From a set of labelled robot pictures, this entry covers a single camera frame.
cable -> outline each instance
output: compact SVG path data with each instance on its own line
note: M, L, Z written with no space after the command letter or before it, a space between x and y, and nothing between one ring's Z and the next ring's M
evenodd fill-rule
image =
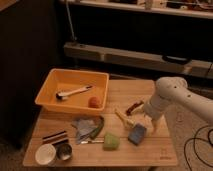
M189 138L189 139L185 142L185 144L184 144L184 157L185 157L186 163L187 163L187 165L188 165L190 171L192 171L192 168L191 168L191 166L190 166L189 161L187 160L186 147L187 147L187 144L188 144L190 141L192 141L192 140L193 140L193 150L194 150L194 153L195 153L195 155L197 156L197 158L198 158L203 164L207 165L208 167L213 168L213 165L207 163L205 160L203 160L203 159L198 155L197 150L196 150L196 146L195 146L195 141L196 141L196 140L200 140L200 141L203 141L203 142L207 143L207 144L210 145L211 147L213 147L213 143L212 143L212 140L211 140L211 138L210 138L210 135L211 135L211 133L213 132L213 129L210 129L210 130L208 131L208 134L207 134L208 140L203 139L203 138L197 138L198 133L199 133L202 129L207 128L207 127L211 127L211 126L210 126L210 125L206 125L206 126L203 126L203 127L199 128L199 129L196 131L194 137L193 137L193 138Z

green sponge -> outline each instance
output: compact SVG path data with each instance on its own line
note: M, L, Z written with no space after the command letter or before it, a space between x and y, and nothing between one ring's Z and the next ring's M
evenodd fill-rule
M116 150L120 144L120 138L107 132L104 136L104 150Z

handle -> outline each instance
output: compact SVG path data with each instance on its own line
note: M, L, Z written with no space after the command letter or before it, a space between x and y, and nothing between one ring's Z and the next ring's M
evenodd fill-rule
M115 109L115 114L123 121L124 126L129 128L129 127L134 127L135 123L133 120L128 119L124 114L122 114L118 109Z
M81 93L81 92L84 92L84 91L87 91L89 90L90 88L92 88L92 86L85 86L85 87L81 87L79 89L76 89L76 90L71 90L71 91L61 91L59 93L57 93L59 96L70 96L72 94L76 94L76 93Z
M166 55L163 55L162 59L167 62L181 64L181 65L187 64L191 61L190 58L178 58L178 57L166 56Z

utensil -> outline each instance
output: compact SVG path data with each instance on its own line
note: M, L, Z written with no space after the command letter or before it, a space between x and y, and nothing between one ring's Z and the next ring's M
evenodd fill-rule
M60 91L60 92L56 93L56 98L58 100L67 100L69 98L69 96L71 96L73 94L77 94L77 93L82 93L82 92L88 91L91 88L92 88L92 86L88 85L88 86L84 86L84 87L81 87L81 88L76 89L76 90Z
M88 141L81 141L81 144L102 144L104 143L103 140L88 140Z

wooden table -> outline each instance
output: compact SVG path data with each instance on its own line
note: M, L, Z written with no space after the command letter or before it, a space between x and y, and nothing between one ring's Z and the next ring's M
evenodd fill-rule
M71 126L72 116L66 113L55 113L41 110L35 125L32 138L29 142L23 165L39 166L35 161L35 152L42 144L42 137L66 130L69 143L73 148L73 157L69 161L56 161L54 166L61 167L133 167L133 166L173 166L177 165L177 157L169 135L165 118L162 117L161 126L156 133L152 133L149 117L138 112L132 119L143 124L147 134L139 146L127 140L129 131L114 114L118 108L124 112L130 105L147 100L154 91L154 82L151 80L110 80L106 108L102 114L105 126L98 136L103 139L106 132L111 132L120 137L120 146L116 151L104 151L102 144L75 144L76 129Z

